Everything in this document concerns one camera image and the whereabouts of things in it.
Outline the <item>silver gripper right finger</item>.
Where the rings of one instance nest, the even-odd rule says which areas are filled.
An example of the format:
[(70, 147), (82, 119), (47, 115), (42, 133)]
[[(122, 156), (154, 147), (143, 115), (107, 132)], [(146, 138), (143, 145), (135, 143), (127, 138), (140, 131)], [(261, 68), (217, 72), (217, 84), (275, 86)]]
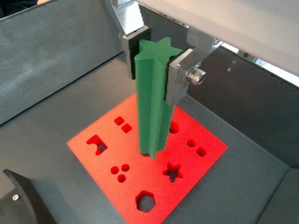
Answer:
[(201, 69), (203, 60), (222, 45), (222, 41), (194, 27), (188, 28), (187, 43), (191, 45), (171, 61), (167, 74), (166, 102), (174, 106), (187, 95), (188, 86), (198, 87), (206, 72)]

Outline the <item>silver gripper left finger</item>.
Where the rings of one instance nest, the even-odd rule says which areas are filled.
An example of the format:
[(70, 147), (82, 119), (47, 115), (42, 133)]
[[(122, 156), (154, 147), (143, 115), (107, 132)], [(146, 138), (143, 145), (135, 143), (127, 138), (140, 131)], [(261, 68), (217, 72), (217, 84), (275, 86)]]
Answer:
[(139, 53), (139, 40), (151, 38), (151, 28), (146, 26), (139, 4), (135, 0), (111, 0), (116, 25), (120, 32), (128, 76), (136, 78), (135, 56)]

